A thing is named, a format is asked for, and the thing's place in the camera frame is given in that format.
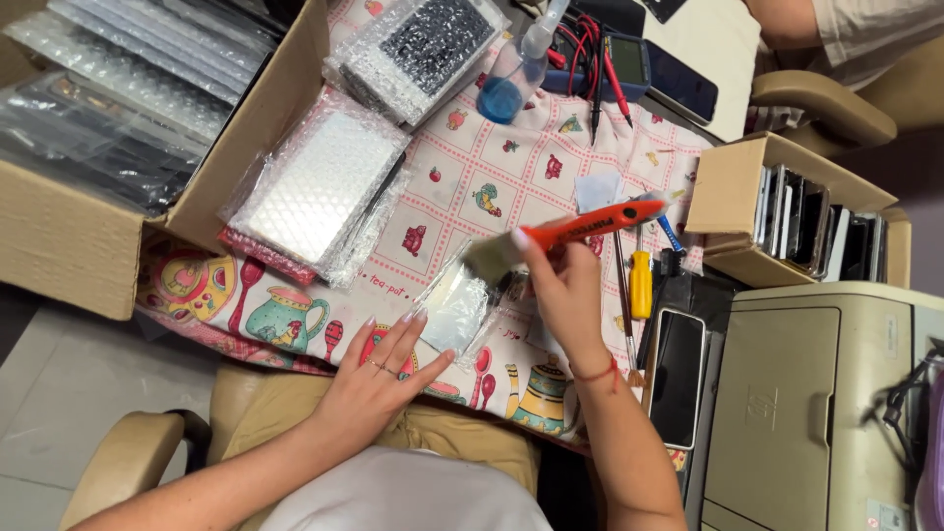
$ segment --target printer logo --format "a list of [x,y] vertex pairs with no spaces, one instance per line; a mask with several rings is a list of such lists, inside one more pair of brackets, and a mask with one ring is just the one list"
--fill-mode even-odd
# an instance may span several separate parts
[[777,417],[777,387],[748,385],[747,412],[744,423],[751,428],[773,431]]

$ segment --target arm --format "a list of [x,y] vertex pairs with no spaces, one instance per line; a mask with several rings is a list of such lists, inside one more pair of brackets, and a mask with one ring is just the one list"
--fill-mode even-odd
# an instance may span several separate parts
[[682,497],[666,447],[629,385],[612,372],[600,334],[600,264],[583,244],[568,244],[560,271],[524,232],[514,234],[531,270],[541,318],[577,379],[594,464],[607,502],[607,526],[684,530]]
[[744,0],[772,50],[822,46],[814,0]]
[[425,312],[399,320],[358,366],[374,331],[371,317],[347,348],[314,412],[292,429],[232,459],[106,509],[74,531],[225,531],[366,448],[452,362],[445,351],[400,382],[380,365],[401,367],[426,326]]

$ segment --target person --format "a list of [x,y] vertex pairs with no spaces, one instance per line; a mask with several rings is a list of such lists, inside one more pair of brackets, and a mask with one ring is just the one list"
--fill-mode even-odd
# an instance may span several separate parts
[[[523,231],[513,235],[531,270],[539,311],[564,348],[576,380],[606,498],[608,529],[684,530],[681,495],[666,449],[603,344],[597,256],[584,244],[568,244],[555,266]],[[359,363],[375,329],[374,319],[368,319],[313,411],[296,425],[73,529],[227,530],[281,500],[265,518],[263,531],[549,530],[534,492],[497,470],[498,464],[493,468],[429,451],[371,445],[395,429],[391,426],[399,412],[412,407],[407,404],[454,358],[453,351],[444,351],[402,381],[388,369],[409,358],[426,321],[423,310],[404,316]],[[276,422],[269,419],[263,429]],[[476,422],[475,429],[466,426],[463,439],[497,429],[495,422]],[[493,462],[507,460],[514,457],[500,455]]]
[[[909,51],[944,34],[936,0],[744,0],[760,23],[754,75],[776,70],[823,74],[855,92]],[[799,109],[749,109],[748,129],[807,122]]]

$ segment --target printer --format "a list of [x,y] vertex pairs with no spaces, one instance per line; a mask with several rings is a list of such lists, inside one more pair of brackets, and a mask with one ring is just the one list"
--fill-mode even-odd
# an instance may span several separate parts
[[932,337],[944,339],[944,300],[882,283],[738,294],[701,530],[908,531],[902,446],[881,423],[881,390],[911,372]]

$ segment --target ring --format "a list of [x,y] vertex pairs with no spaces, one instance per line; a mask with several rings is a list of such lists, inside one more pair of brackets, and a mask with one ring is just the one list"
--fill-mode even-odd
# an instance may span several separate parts
[[376,367],[376,368],[382,368],[383,370],[386,370],[387,372],[389,372],[389,373],[393,374],[394,376],[396,376],[396,373],[393,372],[392,370],[389,370],[389,369],[387,368],[387,366],[385,366],[385,365],[377,365],[377,362],[375,362],[374,360],[370,359],[370,356],[365,357],[364,360],[369,361],[370,364],[373,365],[374,367]]

